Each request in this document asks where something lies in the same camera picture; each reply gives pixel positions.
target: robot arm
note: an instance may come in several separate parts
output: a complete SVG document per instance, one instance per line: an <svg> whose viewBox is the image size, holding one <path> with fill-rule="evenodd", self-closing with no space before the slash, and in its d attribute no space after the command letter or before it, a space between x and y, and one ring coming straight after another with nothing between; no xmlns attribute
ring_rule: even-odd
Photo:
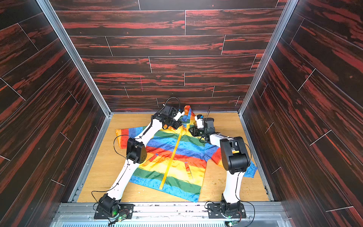
<svg viewBox="0 0 363 227"><path fill-rule="evenodd" d="M98 201L98 212L103 212L108 218L115 218L120 211L119 203L132 174L147 158L145 146L157 131L164 125L179 128L182 123L179 118L184 115L178 109L165 105L151 117L150 124L135 138L127 140L126 161L111 188Z"/></svg>
<svg viewBox="0 0 363 227"><path fill-rule="evenodd" d="M197 127L190 128L193 136L202 136L209 144L221 148L222 164L227 171L226 187L222 194L221 210L225 217L241 211L241 182L251 159L247 153L242 137L226 137L215 132L214 119L204 119L202 115L195 116Z"/></svg>

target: jacket pocket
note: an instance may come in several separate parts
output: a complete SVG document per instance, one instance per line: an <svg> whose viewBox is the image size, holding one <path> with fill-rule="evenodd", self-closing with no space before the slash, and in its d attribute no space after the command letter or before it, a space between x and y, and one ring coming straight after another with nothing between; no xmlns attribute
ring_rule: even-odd
<svg viewBox="0 0 363 227"><path fill-rule="evenodd" d="M147 166L149 165L152 161L154 161L154 159L159 156L158 154L154 154L151 158L149 158L149 160L147 160L146 162L144 162L144 164L142 164L142 166Z"/></svg>
<svg viewBox="0 0 363 227"><path fill-rule="evenodd" d="M189 164L188 162L185 162L185 169L187 171L187 174L188 174L188 177L189 177L189 180L193 181L193 175L192 175L192 172L190 171L190 168L189 168Z"/></svg>

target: dark red wood grain wall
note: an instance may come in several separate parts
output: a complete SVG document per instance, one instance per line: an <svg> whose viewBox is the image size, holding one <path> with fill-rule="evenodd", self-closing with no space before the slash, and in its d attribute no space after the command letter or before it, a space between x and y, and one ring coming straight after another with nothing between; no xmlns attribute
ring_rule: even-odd
<svg viewBox="0 0 363 227"><path fill-rule="evenodd" d="M300 0L243 113L296 227L363 226L362 7Z"/></svg>
<svg viewBox="0 0 363 227"><path fill-rule="evenodd" d="M105 116L36 1L0 9L0 226L48 226Z"/></svg>
<svg viewBox="0 0 363 227"><path fill-rule="evenodd" d="M113 112L238 110L283 0L51 0Z"/></svg>

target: black mounting plate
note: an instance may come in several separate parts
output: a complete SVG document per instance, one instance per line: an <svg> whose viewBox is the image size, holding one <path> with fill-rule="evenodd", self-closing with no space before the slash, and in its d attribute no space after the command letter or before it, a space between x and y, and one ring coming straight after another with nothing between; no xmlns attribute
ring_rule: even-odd
<svg viewBox="0 0 363 227"><path fill-rule="evenodd" d="M207 204L208 206L208 216L209 218L226 218L225 216L222 215L222 208L220 203L209 203ZM241 203L240 205L240 213L242 215L242 218L246 218L246 211L245 211L245 207L243 206L243 204ZM232 215L232 217L230 218L240 218L240 214L235 212L234 215Z"/></svg>
<svg viewBox="0 0 363 227"><path fill-rule="evenodd" d="M126 219L131 219L135 205L134 204L129 204L129 203L120 203L119 206L120 206L120 210L128 209L129 211L131 211L126 216ZM93 218L94 219L106 219L106 220L108 219L107 216L105 216L103 210L99 206L97 206L96 213L94 214Z"/></svg>

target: yellow stripe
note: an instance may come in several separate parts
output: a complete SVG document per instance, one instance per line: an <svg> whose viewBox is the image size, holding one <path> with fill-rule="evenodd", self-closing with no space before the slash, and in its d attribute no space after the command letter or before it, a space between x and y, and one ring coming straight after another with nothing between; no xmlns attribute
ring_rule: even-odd
<svg viewBox="0 0 363 227"><path fill-rule="evenodd" d="M147 165L140 165L139 168L149 171L149 172L159 172L161 174L164 174L166 168L168 167L169 158L165 158L162 156L156 157L152 162L150 162ZM195 185L202 186L203 184L203 178L205 169L199 168L196 166L189 165L191 174L193 176L193 180L191 181L188 177L188 173L185 169L185 164L182 161L179 160L173 160L168 172L169 177L174 177L176 179L179 179L181 181L190 182Z"/></svg>
<svg viewBox="0 0 363 227"><path fill-rule="evenodd" d="M163 180L161 181L161 184L160 184L160 187L159 189L163 189L164 187L164 183L165 183L165 180L166 180L166 177L168 176L168 172L169 172L169 169L170 169L170 166L171 166L171 163L173 162L173 159L174 159L174 156L175 156L175 153L176 153L176 150L179 146L179 142L180 142L180 138L182 137L182 134L183 134L183 127L180 128L180 134L179 134L179 137L178 137L178 141L176 142L176 145L175 145L175 148L174 148L174 151L173 151L173 154L171 155L171 158L170 158L170 161L168 163L168 167L166 167L166 171L165 171L165 174L164 174L164 177L163 177Z"/></svg>

